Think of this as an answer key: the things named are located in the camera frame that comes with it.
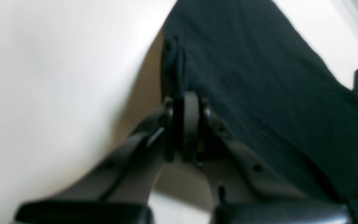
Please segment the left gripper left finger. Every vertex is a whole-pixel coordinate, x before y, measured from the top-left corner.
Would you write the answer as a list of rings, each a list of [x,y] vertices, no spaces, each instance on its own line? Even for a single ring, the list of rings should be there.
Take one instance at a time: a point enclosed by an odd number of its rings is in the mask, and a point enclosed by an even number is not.
[[[183,98],[166,97],[121,145],[71,186],[19,206],[16,224],[153,224],[148,199],[180,143]]]

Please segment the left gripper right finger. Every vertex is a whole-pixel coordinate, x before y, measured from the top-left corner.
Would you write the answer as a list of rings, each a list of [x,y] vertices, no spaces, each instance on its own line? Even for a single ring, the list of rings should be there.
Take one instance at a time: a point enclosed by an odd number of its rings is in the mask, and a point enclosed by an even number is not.
[[[206,176],[211,224],[352,224],[346,205],[312,199],[238,141],[207,100],[184,98],[184,161]]]

